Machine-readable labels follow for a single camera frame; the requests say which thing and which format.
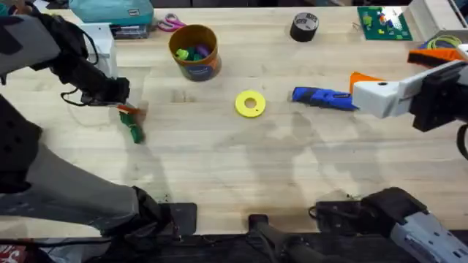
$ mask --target yellow donut-shaped toy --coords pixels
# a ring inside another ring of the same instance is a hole
[[[249,108],[246,106],[246,100],[253,99],[255,101],[255,106]],[[263,98],[262,94],[256,91],[243,91],[235,99],[235,109],[237,112],[248,118],[255,118],[263,113],[265,110],[266,101]]]

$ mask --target white plastic part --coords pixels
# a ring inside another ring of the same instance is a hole
[[[460,61],[451,61],[401,81],[360,81],[354,84],[352,104],[378,118],[400,116],[410,110],[412,98],[419,94],[423,79]]]
[[[462,55],[465,60],[468,61],[468,44],[461,44],[461,45],[458,45],[458,47],[456,48],[458,53],[460,55]]]
[[[107,77],[117,78],[116,45],[109,25],[109,23],[86,23],[78,26],[93,39],[96,45],[97,55],[99,57],[99,63],[96,67],[103,71]],[[96,61],[96,54],[86,36],[85,43],[89,53],[88,60],[90,62]]]

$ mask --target roll of tape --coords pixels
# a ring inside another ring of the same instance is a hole
[[[247,107],[246,100],[253,99],[255,106]],[[262,94],[256,91],[243,91],[235,99],[235,109],[237,112],[247,118],[259,116],[265,110],[266,101]]]
[[[319,27],[319,19],[307,12],[298,13],[292,22],[290,35],[298,42],[308,42],[314,38]]]

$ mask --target scissors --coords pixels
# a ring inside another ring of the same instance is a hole
[[[164,32],[174,32],[184,26],[186,26],[186,24],[182,23],[182,21],[178,19],[177,15],[173,13],[167,14],[164,16],[163,20],[158,21],[158,28]]]

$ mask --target wooden tabletop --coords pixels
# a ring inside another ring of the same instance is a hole
[[[148,108],[146,143],[132,143],[115,109],[73,107],[72,90],[48,70],[9,75],[2,94],[44,128],[43,142],[60,157],[114,183],[138,186],[161,202],[198,205],[197,233],[241,233],[251,213],[266,213],[285,231],[316,231],[307,208],[317,200],[362,197],[404,188],[449,229],[468,227],[468,161],[455,144],[460,123],[422,133],[412,116],[377,119],[356,112],[291,103],[296,86],[347,91],[354,71],[400,80],[422,72],[406,63],[420,42],[366,41],[355,7],[157,9],[214,30],[222,59],[212,80],[194,83],[173,61],[169,33],[117,42],[130,101]],[[320,19],[315,38],[298,43],[289,28],[298,12]],[[70,11],[57,12],[76,21]],[[412,34],[420,39],[407,15]],[[258,118],[234,109],[237,94],[267,100]],[[2,237],[98,235],[87,226],[4,218]]]

